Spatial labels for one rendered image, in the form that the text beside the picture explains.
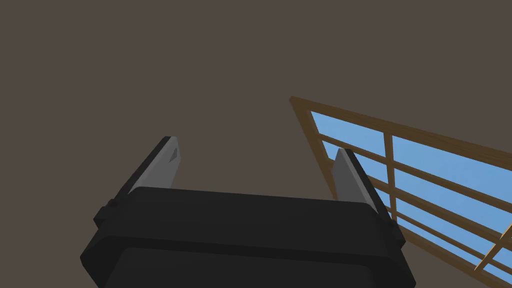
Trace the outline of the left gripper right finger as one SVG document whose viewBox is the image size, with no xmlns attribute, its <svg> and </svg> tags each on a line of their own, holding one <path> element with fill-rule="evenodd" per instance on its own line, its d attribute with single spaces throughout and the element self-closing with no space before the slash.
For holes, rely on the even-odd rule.
<svg viewBox="0 0 512 288">
<path fill-rule="evenodd" d="M 331 169 L 337 201 L 351 217 L 390 220 L 387 207 L 351 149 L 339 148 Z"/>
</svg>

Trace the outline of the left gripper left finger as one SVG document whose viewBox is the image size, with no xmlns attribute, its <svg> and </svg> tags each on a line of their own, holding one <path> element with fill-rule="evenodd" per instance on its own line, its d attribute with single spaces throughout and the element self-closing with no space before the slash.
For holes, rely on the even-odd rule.
<svg viewBox="0 0 512 288">
<path fill-rule="evenodd" d="M 131 174 L 114 200 L 126 197 L 138 187 L 171 188 L 180 162 L 178 138 L 165 136 Z"/>
</svg>

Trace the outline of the wooden framed window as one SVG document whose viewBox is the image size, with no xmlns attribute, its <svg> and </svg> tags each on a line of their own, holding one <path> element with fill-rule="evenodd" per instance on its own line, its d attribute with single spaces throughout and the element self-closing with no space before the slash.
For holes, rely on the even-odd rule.
<svg viewBox="0 0 512 288">
<path fill-rule="evenodd" d="M 405 238 L 491 288 L 512 288 L 512 153 L 293 96 L 335 199 L 339 149 L 355 153 Z"/>
</svg>

